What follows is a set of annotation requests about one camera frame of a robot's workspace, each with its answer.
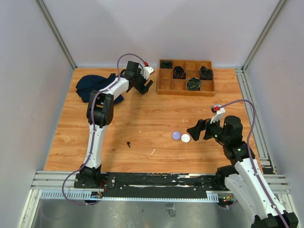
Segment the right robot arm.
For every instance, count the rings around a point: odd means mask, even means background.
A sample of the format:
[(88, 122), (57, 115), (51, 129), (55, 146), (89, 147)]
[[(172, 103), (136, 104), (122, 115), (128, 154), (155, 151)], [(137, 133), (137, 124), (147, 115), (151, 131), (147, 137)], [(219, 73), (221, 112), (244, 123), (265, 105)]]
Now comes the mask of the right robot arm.
[(266, 182), (250, 146), (243, 141), (243, 125), (233, 115), (225, 117), (223, 126), (211, 119), (198, 120), (187, 133), (197, 141), (204, 131), (204, 140), (215, 139), (222, 145), (231, 165), (217, 169), (215, 184), (230, 190), (248, 215), (253, 228), (295, 228), (299, 220), (288, 212)]

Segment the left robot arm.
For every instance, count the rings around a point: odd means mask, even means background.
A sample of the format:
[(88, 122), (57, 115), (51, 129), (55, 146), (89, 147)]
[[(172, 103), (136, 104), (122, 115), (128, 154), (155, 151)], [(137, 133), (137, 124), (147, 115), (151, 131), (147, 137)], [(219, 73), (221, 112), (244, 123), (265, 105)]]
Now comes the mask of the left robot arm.
[(78, 177), (84, 178), (91, 188), (98, 187), (102, 182), (101, 152), (107, 127), (114, 116), (114, 100), (133, 87), (141, 94), (147, 93), (153, 84), (149, 77), (154, 72), (151, 66), (144, 66), (141, 73), (135, 69), (126, 69), (110, 85), (91, 92), (87, 108), (90, 130), (88, 148)]

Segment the purple round charging case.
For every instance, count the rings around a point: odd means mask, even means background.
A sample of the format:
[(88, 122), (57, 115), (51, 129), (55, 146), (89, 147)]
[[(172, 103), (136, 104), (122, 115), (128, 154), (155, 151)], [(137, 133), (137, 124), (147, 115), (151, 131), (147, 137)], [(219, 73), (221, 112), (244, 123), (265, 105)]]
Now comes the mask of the purple round charging case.
[(172, 137), (173, 140), (178, 141), (178, 140), (181, 139), (181, 133), (178, 132), (178, 131), (174, 131), (174, 132), (171, 134), (171, 137)]

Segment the white round charging case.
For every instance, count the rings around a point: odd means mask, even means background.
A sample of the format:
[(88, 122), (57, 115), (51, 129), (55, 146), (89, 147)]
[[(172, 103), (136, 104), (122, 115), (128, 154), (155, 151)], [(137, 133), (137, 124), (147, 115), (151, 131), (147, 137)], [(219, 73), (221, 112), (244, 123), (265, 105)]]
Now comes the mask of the white round charging case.
[(189, 143), (191, 141), (191, 137), (188, 134), (183, 134), (180, 139), (183, 143)]

